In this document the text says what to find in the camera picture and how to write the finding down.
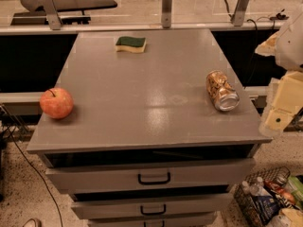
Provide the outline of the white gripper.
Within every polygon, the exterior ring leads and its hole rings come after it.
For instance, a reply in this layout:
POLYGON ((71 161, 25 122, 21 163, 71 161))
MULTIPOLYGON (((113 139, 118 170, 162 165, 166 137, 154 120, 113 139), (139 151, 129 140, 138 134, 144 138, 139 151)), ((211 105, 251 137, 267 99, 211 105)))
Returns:
POLYGON ((267 137, 277 137, 303 108, 303 73, 288 71, 281 79, 272 79, 259 131, 267 137))

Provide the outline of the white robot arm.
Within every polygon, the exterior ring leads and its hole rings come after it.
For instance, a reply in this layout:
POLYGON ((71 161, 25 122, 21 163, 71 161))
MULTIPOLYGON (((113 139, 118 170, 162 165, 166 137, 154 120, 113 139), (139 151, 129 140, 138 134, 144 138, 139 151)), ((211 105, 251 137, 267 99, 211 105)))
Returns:
POLYGON ((268 85, 259 126, 263 135, 277 137, 303 108, 303 4, 255 53, 274 56, 276 65, 286 70, 281 79, 272 79, 268 85))

